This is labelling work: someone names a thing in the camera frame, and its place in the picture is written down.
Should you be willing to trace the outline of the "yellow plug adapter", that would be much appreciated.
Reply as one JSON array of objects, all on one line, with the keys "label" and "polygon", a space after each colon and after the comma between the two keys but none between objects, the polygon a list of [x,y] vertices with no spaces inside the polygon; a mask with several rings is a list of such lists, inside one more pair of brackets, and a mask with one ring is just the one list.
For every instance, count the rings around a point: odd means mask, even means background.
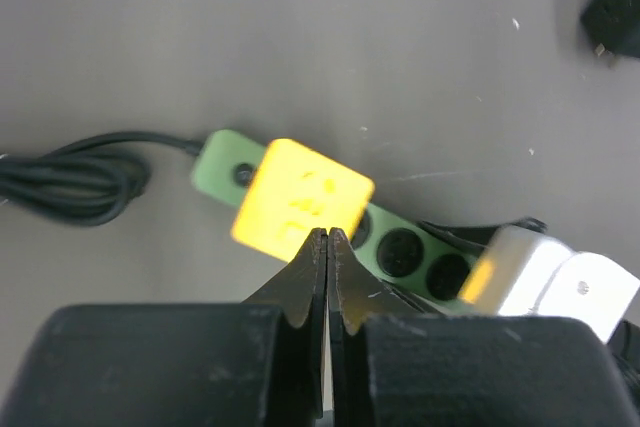
[{"label": "yellow plug adapter", "polygon": [[352,236],[375,183],[292,139],[272,141],[231,228],[232,238],[276,259],[293,259],[315,228]]}]

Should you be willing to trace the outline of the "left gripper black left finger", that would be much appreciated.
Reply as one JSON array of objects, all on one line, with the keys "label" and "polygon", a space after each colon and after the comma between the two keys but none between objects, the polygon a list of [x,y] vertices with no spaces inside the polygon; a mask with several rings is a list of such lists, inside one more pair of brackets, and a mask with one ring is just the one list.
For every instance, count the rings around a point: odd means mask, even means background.
[{"label": "left gripper black left finger", "polygon": [[323,416],[328,234],[310,231],[294,258],[246,299],[280,312],[266,390],[268,420]]}]

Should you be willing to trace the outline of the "green power strip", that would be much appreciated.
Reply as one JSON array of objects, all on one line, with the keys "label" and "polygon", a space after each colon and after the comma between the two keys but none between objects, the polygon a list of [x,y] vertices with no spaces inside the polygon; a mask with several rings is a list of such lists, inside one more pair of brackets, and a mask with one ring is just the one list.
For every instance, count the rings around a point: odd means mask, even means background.
[{"label": "green power strip", "polygon": [[[238,210],[265,151],[264,145],[239,132],[218,130],[196,157],[192,184],[200,193]],[[351,244],[359,262],[377,277],[424,298],[444,313],[472,312],[457,295],[476,255],[375,204],[367,206]]]}]

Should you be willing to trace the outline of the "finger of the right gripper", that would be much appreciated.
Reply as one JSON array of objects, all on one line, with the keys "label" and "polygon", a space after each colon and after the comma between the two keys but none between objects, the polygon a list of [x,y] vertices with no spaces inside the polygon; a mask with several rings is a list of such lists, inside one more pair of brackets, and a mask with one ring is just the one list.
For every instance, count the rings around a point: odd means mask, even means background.
[{"label": "finger of the right gripper", "polygon": [[483,252],[496,232],[503,227],[516,226],[541,234],[546,233],[548,229],[546,223],[533,217],[483,226],[446,226],[422,220],[417,223],[417,226],[463,252]]}]

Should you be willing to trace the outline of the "black plug adapter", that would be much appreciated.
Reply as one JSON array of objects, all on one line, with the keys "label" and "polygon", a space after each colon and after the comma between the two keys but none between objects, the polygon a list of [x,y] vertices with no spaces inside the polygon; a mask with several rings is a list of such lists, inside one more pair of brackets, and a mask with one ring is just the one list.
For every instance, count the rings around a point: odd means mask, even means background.
[{"label": "black plug adapter", "polygon": [[580,21],[597,56],[639,59],[639,0],[591,0]]}]

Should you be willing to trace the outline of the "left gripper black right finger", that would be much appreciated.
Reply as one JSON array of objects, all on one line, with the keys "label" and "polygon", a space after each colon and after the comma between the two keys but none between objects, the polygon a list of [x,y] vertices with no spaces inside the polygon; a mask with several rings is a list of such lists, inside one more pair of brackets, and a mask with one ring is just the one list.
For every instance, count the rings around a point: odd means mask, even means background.
[{"label": "left gripper black right finger", "polygon": [[425,303],[379,279],[357,259],[343,230],[327,241],[328,335],[336,426],[373,426],[366,320],[374,314],[422,314]]}]

